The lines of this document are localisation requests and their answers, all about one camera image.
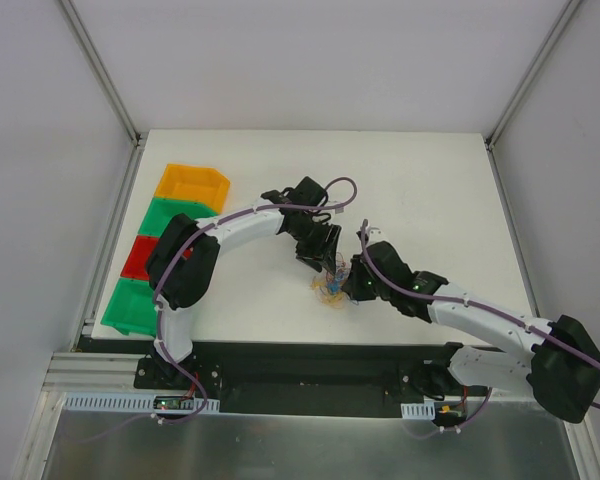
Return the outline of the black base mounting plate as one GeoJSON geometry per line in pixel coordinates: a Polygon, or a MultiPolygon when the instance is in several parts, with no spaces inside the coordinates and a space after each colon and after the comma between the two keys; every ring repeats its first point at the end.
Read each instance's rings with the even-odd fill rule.
{"type": "Polygon", "coordinates": [[[150,341],[78,343],[86,353],[139,355],[132,369],[137,390],[208,396],[223,413],[362,418],[397,418],[402,405],[426,399],[484,396],[486,387],[466,387],[447,373],[457,347],[199,341],[182,375],[150,341]]]}

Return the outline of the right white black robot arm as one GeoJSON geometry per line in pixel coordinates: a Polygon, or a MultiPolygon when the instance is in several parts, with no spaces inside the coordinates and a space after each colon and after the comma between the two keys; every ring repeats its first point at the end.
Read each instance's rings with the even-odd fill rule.
{"type": "Polygon", "coordinates": [[[474,300],[444,277],[411,270],[386,241],[352,257],[342,289],[355,301],[381,299],[405,316],[489,344],[454,346],[449,360],[430,369],[441,394],[463,385],[495,388],[531,396],[555,417],[579,423],[600,390],[600,350],[579,320],[551,321],[474,300]]]}

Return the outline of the lower green plastic bin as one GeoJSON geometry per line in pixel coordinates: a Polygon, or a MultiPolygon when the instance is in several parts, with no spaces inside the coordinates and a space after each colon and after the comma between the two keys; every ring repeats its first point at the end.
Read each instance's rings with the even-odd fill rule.
{"type": "Polygon", "coordinates": [[[153,290],[147,282],[119,278],[101,323],[123,335],[156,335],[153,290]]]}

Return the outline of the green plastic bin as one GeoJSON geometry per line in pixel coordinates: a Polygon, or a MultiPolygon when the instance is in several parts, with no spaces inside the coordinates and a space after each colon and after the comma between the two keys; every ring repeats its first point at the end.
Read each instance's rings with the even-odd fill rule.
{"type": "Polygon", "coordinates": [[[101,323],[123,335],[156,335],[153,290],[147,282],[119,278],[101,323]]]}
{"type": "Polygon", "coordinates": [[[140,236],[160,237],[171,219],[185,214],[190,219],[208,218],[217,213],[203,203],[154,197],[139,227],[140,236]]]}

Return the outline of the left aluminium frame post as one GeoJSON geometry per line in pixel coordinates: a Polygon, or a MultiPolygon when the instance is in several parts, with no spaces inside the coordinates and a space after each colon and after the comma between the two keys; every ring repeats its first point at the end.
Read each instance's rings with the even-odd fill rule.
{"type": "Polygon", "coordinates": [[[71,0],[57,0],[55,4],[67,23],[101,92],[124,130],[126,137],[134,146],[138,146],[143,140],[143,134],[132,120],[85,22],[81,18],[75,2],[71,0]]]}

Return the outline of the upper green plastic bin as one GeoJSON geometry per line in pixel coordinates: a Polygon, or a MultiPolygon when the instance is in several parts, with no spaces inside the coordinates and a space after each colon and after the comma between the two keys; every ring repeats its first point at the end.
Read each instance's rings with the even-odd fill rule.
{"type": "Polygon", "coordinates": [[[160,237],[171,219],[185,214],[190,219],[208,218],[217,213],[203,203],[154,197],[139,227],[140,236],[160,237]]]}

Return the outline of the right aluminium frame post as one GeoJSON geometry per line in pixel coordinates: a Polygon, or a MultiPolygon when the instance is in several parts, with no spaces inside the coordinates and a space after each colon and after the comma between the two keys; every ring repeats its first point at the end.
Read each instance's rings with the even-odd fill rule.
{"type": "Polygon", "coordinates": [[[557,17],[552,22],[547,34],[544,36],[538,49],[534,53],[529,65],[526,67],[522,77],[517,82],[511,97],[507,101],[495,125],[486,135],[485,146],[488,151],[492,151],[502,137],[516,112],[521,107],[524,99],[531,91],[532,86],[540,77],[545,64],[550,59],[584,4],[585,1],[583,0],[568,0],[564,2],[557,17]]]}

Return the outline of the red plastic bin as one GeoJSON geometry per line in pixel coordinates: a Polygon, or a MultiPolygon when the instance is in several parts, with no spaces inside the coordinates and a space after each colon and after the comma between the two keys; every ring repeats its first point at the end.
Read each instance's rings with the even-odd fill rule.
{"type": "Polygon", "coordinates": [[[149,276],[145,266],[150,254],[158,244],[159,238],[138,235],[121,270],[122,278],[147,282],[149,276]]]}

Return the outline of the orange plastic bin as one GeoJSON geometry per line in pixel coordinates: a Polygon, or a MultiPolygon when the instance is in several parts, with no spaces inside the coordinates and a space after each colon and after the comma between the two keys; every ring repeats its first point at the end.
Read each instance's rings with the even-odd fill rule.
{"type": "Polygon", "coordinates": [[[230,180],[214,168],[168,164],[154,196],[201,203],[221,213],[230,186],[230,180]]]}

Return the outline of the aluminium frame post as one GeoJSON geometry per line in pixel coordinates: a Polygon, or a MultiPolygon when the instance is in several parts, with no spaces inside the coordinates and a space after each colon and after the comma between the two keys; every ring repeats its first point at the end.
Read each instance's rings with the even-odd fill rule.
{"type": "Polygon", "coordinates": [[[547,34],[544,36],[538,49],[534,53],[529,65],[526,67],[522,77],[517,82],[511,97],[507,101],[495,125],[486,135],[485,146],[488,151],[492,151],[502,137],[516,112],[521,107],[524,99],[531,91],[532,86],[540,77],[545,64],[550,59],[584,4],[585,1],[583,0],[568,0],[564,2],[557,17],[552,22],[547,34]]]}
{"type": "Polygon", "coordinates": [[[57,0],[55,4],[67,23],[101,92],[124,130],[126,137],[134,146],[138,146],[143,140],[143,134],[132,120],[85,22],[81,18],[75,2],[71,0],[57,0]]]}

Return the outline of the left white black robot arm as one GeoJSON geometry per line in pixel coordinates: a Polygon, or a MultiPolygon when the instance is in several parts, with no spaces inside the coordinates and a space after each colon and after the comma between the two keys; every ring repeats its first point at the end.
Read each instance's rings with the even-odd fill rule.
{"type": "Polygon", "coordinates": [[[341,227],[329,223],[327,200],[327,190],[305,177],[295,187],[263,193],[240,211],[202,219],[181,213],[169,221],[145,263],[158,315],[150,356],[160,381],[179,389],[190,380],[194,305],[206,294],[221,255],[288,234],[297,260],[317,272],[336,272],[341,227]]]}

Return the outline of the aluminium front rail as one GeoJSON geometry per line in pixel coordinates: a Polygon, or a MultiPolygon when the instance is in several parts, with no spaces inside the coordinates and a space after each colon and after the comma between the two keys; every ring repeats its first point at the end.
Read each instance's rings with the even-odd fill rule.
{"type": "Polygon", "coordinates": [[[142,355],[68,352],[54,353],[43,391],[128,392],[134,389],[142,355]]]}

